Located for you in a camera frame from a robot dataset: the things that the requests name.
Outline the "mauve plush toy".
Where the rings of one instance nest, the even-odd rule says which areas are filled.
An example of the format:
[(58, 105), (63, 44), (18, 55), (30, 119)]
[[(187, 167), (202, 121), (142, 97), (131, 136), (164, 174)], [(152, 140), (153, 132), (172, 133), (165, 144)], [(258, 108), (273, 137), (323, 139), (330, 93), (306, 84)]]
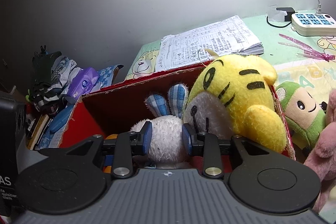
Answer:
[(318, 175), (321, 182), (320, 194), (313, 206), (313, 210), (319, 213), (326, 204), (330, 191), (335, 187), (335, 89), (329, 94), (329, 102), (325, 115), (326, 127), (319, 134), (318, 141), (304, 162)]

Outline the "white bunny plush toy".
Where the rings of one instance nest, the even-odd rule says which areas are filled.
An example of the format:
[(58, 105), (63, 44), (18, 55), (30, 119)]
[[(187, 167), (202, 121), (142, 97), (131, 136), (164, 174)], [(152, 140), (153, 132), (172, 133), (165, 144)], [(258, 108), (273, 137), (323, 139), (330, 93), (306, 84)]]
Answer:
[(151, 94), (145, 105), (154, 115), (150, 120), (152, 137), (147, 158), (159, 169), (185, 169), (187, 152), (182, 140), (183, 112), (186, 108), (189, 90), (185, 84), (169, 88), (167, 97)]

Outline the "stack of books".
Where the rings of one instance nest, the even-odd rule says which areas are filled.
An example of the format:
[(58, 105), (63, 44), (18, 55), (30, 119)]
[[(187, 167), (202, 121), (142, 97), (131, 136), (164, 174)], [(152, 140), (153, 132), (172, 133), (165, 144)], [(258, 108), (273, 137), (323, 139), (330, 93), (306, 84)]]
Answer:
[(34, 150), (50, 121), (51, 117), (48, 114), (41, 115), (39, 119), (34, 120), (31, 130), (26, 136), (26, 147), (29, 150)]

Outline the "blue checkered cloth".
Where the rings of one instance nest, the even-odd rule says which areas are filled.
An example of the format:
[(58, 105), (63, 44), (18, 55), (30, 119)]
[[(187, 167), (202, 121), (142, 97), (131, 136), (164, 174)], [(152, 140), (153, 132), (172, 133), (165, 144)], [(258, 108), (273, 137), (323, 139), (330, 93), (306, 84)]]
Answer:
[[(100, 91), (100, 89), (102, 89), (102, 88), (111, 86), (111, 84), (112, 84), (115, 76), (118, 74), (118, 71), (122, 67), (123, 66), (121, 64), (119, 64), (119, 65), (114, 65), (114, 66), (111, 66), (111, 67), (106, 67), (104, 69), (101, 69), (101, 70), (97, 71), (97, 73), (99, 74), (98, 81), (97, 81), (96, 85), (93, 87), (93, 89), (89, 93)], [(75, 72), (72, 73), (72, 75), (70, 77), (71, 82), (74, 79), (74, 77), (79, 73), (80, 70), (81, 70), (80, 68), (75, 68)], [(65, 92), (63, 93), (63, 95), (64, 95), (63, 99), (67, 103), (66, 107), (68, 105), (70, 105), (70, 103), (66, 100), (66, 95), (67, 95), (69, 86), (70, 86), (70, 84), (68, 85), (68, 87), (66, 88)], [(62, 142), (62, 137), (63, 137), (64, 131), (66, 130), (66, 125), (64, 125), (56, 133), (50, 134), (50, 130), (49, 130), (50, 123), (47, 126), (46, 130), (44, 131), (44, 133), (43, 133), (42, 137), (40, 138), (38, 144), (35, 146), (36, 150), (40, 150), (40, 149), (44, 149), (44, 148), (57, 148), (57, 147), (59, 147), (60, 143)]]

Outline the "blue glasses case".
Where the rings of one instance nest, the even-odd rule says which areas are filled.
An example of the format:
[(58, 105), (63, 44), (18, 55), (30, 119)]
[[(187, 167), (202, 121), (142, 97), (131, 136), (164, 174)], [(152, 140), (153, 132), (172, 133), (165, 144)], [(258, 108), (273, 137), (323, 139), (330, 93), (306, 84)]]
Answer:
[(49, 126), (50, 134), (54, 134), (59, 131), (64, 125), (66, 125), (70, 114), (72, 113), (74, 105), (68, 105), (61, 112), (59, 112), (52, 120)]

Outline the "pile of dark clothes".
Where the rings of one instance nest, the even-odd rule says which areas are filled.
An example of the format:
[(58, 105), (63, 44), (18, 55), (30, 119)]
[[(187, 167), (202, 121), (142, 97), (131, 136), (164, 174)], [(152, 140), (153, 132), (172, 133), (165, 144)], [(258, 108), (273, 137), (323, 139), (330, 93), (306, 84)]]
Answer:
[(55, 116), (65, 108), (70, 84), (81, 68), (60, 51), (48, 53), (46, 46), (40, 46), (40, 51), (34, 53), (32, 64), (26, 100), (40, 114)]

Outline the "orange gourd toy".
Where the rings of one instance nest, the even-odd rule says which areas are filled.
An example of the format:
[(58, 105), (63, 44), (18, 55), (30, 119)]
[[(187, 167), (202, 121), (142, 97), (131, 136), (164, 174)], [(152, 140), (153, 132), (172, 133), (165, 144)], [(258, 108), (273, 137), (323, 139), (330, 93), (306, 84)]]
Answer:
[(118, 135), (117, 134), (111, 134), (105, 138), (105, 140), (115, 140), (117, 139)]

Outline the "green hooded plush doll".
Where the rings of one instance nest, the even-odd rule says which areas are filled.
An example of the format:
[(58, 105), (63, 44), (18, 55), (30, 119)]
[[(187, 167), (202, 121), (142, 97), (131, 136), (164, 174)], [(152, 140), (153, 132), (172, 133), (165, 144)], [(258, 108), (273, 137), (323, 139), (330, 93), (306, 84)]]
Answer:
[(325, 112), (309, 92), (298, 83), (285, 81), (276, 87), (292, 142), (311, 151), (325, 128)]

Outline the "purple tissue pack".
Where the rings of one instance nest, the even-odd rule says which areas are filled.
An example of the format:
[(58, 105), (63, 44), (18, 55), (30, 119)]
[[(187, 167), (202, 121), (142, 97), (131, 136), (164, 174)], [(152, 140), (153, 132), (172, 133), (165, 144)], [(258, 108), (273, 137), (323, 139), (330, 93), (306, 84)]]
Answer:
[(70, 104), (75, 104), (82, 95), (89, 93), (93, 89), (98, 78), (99, 74), (94, 68), (81, 69), (69, 86), (66, 100)]

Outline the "red cardboard box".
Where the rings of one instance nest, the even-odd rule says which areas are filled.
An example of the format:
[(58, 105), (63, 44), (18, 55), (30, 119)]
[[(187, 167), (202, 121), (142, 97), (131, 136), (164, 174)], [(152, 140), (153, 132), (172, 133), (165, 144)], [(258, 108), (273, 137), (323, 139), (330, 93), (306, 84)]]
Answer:
[[(212, 61), (206, 62), (205, 65), (189, 65), (166, 72), (154, 73), (137, 80), (127, 80), (100, 92), (80, 97), (74, 106), (66, 131), (63, 134), (61, 147), (70, 147), (93, 135), (101, 135), (105, 139), (111, 134), (139, 132), (145, 122), (154, 118), (154, 115), (145, 105), (145, 99), (148, 96), (160, 94), (167, 97), (169, 88), (175, 84), (185, 84), (190, 93), (198, 76), (210, 63)], [(270, 90), (273, 95), (276, 113), (284, 122), (288, 138), (286, 148), (280, 154), (290, 157), (293, 155), (291, 139), (278, 103), (274, 84)], [(189, 168), (202, 171), (203, 158), (188, 154), (187, 156)], [(149, 162), (147, 154), (143, 156), (135, 155), (132, 157), (132, 161), (133, 174), (139, 168), (157, 169), (154, 164)]]

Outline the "yellow tiger plush toy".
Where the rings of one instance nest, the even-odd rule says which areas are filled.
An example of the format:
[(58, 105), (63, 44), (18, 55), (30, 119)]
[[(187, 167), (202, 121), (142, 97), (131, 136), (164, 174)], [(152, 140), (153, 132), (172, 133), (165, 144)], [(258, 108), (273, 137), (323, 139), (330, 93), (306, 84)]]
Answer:
[(274, 67), (255, 55), (211, 55), (214, 61), (189, 93), (184, 123), (220, 139), (239, 134), (282, 153), (288, 138), (270, 90), (277, 80)]

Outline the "cartoon bear bed sheet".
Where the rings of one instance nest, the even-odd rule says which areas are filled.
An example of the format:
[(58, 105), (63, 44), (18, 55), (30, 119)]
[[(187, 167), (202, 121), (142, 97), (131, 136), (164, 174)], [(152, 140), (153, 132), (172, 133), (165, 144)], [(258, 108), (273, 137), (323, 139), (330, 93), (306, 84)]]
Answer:
[[(299, 56), (301, 49), (282, 45), (291, 44), (278, 34), (288, 35), (311, 46), (316, 51), (335, 55), (335, 38), (331, 36), (320, 38), (319, 36), (300, 36), (291, 26), (286, 28), (275, 28), (266, 23), (266, 15), (243, 18), (245, 25), (258, 37), (264, 47), (264, 54), (261, 56), (271, 63), (278, 73), (276, 86), (284, 81), (293, 81), (312, 92), (311, 95), (319, 102), (327, 102), (329, 92), (335, 89), (335, 61), (316, 60)], [(143, 45), (134, 58), (129, 71), (125, 77), (137, 79), (155, 72), (156, 53), (158, 53), (161, 40)], [(138, 69), (138, 63), (144, 60)], [(329, 222), (335, 222), (335, 188), (331, 191), (329, 200), (320, 212), (320, 215)]]

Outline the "handwritten paper notebook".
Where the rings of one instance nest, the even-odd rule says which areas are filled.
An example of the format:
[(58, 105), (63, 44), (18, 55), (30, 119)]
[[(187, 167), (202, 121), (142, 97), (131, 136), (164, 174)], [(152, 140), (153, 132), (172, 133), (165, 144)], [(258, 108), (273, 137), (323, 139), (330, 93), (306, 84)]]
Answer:
[(181, 34), (165, 36), (161, 41), (155, 71), (168, 71), (211, 60), (207, 50), (218, 56), (264, 53), (263, 44), (257, 36), (235, 15)]

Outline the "white power strip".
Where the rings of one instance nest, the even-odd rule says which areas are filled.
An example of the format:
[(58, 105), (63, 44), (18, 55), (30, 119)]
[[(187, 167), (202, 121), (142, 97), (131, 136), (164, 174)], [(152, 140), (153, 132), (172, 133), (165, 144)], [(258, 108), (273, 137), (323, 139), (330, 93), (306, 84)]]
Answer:
[(294, 13), (291, 26), (301, 36), (335, 36), (335, 19), (329, 14)]

